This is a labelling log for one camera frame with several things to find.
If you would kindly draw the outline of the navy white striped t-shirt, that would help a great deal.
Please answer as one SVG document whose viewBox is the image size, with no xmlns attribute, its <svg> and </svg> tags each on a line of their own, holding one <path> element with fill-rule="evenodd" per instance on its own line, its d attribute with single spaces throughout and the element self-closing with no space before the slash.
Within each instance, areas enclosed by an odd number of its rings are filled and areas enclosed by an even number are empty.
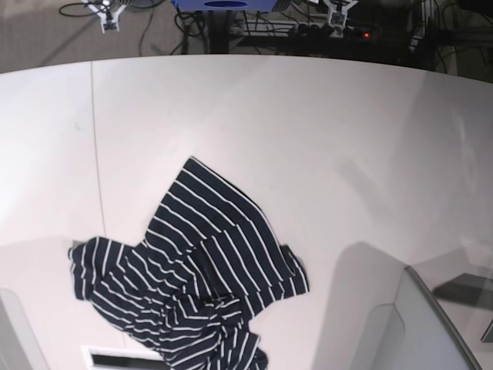
<svg viewBox="0 0 493 370">
<path fill-rule="evenodd" d="M 250 321 L 309 290 L 304 266 L 262 210 L 196 158 L 139 244 L 95 237 L 68 257 L 75 297 L 171 369 L 267 368 Z"/>
</svg>

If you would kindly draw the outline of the blue box on stand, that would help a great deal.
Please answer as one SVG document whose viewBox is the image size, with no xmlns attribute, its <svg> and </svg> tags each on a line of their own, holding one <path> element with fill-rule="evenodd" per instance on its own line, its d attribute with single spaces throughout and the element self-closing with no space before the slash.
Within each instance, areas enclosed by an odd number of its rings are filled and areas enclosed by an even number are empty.
<svg viewBox="0 0 493 370">
<path fill-rule="evenodd" d="M 175 0 L 172 4 L 186 12 L 206 10 L 271 11 L 275 0 Z"/>
</svg>

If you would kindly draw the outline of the black table leg post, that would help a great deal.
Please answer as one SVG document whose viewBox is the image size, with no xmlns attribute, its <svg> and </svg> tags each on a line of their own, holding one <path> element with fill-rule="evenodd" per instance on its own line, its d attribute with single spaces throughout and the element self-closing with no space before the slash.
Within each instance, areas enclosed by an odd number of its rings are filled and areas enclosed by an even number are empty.
<svg viewBox="0 0 493 370">
<path fill-rule="evenodd" d="M 230 28 L 234 12 L 206 11 L 207 33 L 211 54 L 228 54 L 230 51 Z"/>
</svg>

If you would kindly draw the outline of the black power strip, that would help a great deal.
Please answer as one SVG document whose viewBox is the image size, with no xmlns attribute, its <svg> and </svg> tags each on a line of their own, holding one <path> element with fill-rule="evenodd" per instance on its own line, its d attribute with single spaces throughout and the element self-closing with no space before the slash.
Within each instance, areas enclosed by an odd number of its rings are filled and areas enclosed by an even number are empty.
<svg viewBox="0 0 493 370">
<path fill-rule="evenodd" d="M 346 28 L 327 23 L 268 22 L 266 19 L 235 22 L 233 36 L 239 37 L 316 37 L 319 39 L 349 39 L 369 42 L 376 38 L 369 28 L 348 26 Z"/>
</svg>

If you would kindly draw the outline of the grey monitor edge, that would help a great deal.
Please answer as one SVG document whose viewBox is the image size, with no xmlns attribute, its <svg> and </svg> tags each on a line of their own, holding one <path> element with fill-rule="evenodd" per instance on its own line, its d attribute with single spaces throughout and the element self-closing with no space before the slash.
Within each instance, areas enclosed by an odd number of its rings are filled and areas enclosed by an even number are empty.
<svg viewBox="0 0 493 370">
<path fill-rule="evenodd" d="M 458 329 L 454 326 L 451 319 L 447 316 L 444 309 L 440 306 L 423 279 L 412 266 L 407 266 L 404 270 L 407 272 L 420 293 L 424 296 L 424 299 L 440 322 L 441 327 L 447 332 L 448 338 L 456 347 L 458 354 L 465 360 L 467 369 L 481 369 L 481 366 L 476 357 L 473 355 L 473 352 L 459 334 Z"/>
</svg>

